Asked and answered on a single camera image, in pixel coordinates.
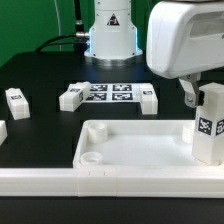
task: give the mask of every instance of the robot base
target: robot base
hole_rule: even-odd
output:
[[[100,66],[106,66],[106,67],[119,67],[119,66],[126,66],[130,64],[140,63],[143,61],[143,54],[142,50],[138,50],[136,55],[130,58],[125,59],[100,59],[96,57],[90,56],[88,54],[88,50],[85,52],[85,61],[87,63],[100,65]]]

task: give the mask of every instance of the white plastic tray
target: white plastic tray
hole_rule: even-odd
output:
[[[91,143],[88,127],[99,122],[108,139]],[[191,144],[182,141],[183,125],[192,122],[85,122],[73,162],[79,195],[224,197],[224,167],[198,165]],[[83,163],[86,153],[93,156]]]
[[[94,122],[107,125],[106,141],[89,141]],[[196,164],[181,140],[183,124],[191,122],[87,121],[73,169],[0,169],[0,196],[224,198],[224,166]],[[91,152],[101,157],[81,163]]]

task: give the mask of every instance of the small white block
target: small white block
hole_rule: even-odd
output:
[[[5,91],[9,109],[14,120],[30,117],[29,104],[20,89],[8,89]]]
[[[68,90],[59,97],[60,110],[74,112],[89,97],[90,83],[70,84]]]
[[[0,146],[7,137],[5,121],[0,121]]]
[[[142,114],[157,114],[158,99],[153,86],[151,84],[142,84],[139,88]]]

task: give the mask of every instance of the green background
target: green background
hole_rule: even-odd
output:
[[[62,34],[75,32],[73,0],[57,0]],[[94,23],[94,0],[80,0],[85,30]],[[145,49],[150,11],[147,0],[132,0],[132,21],[138,27],[139,47]],[[58,36],[54,0],[0,0],[0,66],[13,55],[33,51]],[[58,47],[46,50],[58,50]]]

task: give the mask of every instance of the black table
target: black table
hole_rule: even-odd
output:
[[[223,69],[203,73],[200,85],[223,83]],[[142,115],[139,103],[82,104],[74,113],[60,112],[58,97],[68,85],[152,83],[158,115]],[[21,88],[31,118],[14,121],[5,90]],[[84,121],[89,119],[194,119],[184,104],[178,80],[152,74],[145,62],[103,68],[70,53],[22,53],[0,68],[0,120],[8,138],[0,147],[0,168],[71,168]],[[223,223],[222,199],[35,198],[1,197],[0,223]]]

